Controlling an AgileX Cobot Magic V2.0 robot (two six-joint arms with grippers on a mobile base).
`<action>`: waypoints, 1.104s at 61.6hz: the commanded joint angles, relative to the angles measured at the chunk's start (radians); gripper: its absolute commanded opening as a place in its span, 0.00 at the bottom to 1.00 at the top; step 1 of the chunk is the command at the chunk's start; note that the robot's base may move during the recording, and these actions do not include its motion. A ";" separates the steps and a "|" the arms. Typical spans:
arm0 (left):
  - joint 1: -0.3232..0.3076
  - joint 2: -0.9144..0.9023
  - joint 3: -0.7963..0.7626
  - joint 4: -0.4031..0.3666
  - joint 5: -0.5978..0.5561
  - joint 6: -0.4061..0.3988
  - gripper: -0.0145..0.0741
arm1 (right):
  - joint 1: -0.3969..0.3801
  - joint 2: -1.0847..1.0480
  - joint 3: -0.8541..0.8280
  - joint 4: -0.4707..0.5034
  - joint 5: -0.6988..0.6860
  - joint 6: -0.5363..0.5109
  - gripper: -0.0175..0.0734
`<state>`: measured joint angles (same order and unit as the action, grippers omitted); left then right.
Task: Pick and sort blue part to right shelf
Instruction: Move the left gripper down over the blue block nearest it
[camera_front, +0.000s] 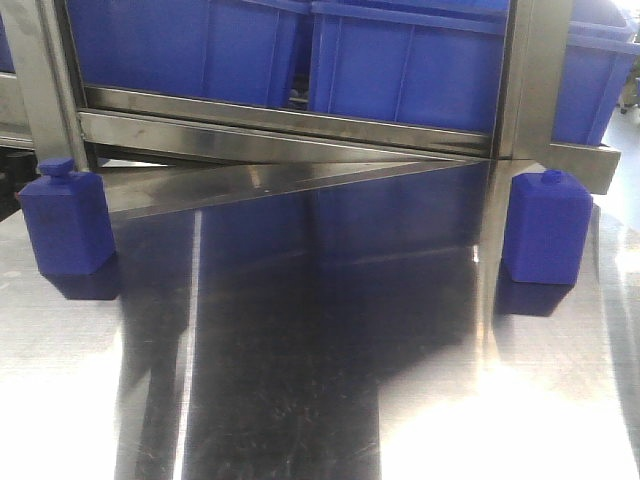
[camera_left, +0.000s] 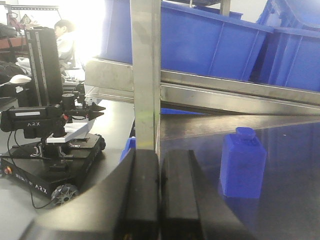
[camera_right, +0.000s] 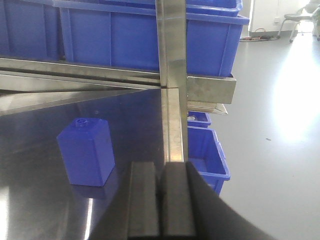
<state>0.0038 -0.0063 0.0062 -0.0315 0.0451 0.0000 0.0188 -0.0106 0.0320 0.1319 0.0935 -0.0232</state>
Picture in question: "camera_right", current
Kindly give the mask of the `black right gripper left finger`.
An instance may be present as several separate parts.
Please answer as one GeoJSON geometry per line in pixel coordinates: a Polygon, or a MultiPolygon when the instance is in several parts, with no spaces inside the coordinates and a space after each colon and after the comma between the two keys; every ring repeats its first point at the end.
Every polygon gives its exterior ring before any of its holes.
{"type": "Polygon", "coordinates": [[[153,162],[132,162],[129,188],[129,238],[158,238],[157,177],[153,162]]]}

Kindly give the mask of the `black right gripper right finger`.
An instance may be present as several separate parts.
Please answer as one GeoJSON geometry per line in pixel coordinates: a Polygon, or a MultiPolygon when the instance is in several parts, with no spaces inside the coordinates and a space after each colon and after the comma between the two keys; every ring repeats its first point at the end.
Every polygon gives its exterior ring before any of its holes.
{"type": "Polygon", "coordinates": [[[163,237],[196,237],[186,164],[169,162],[160,179],[160,223],[163,237]]]}

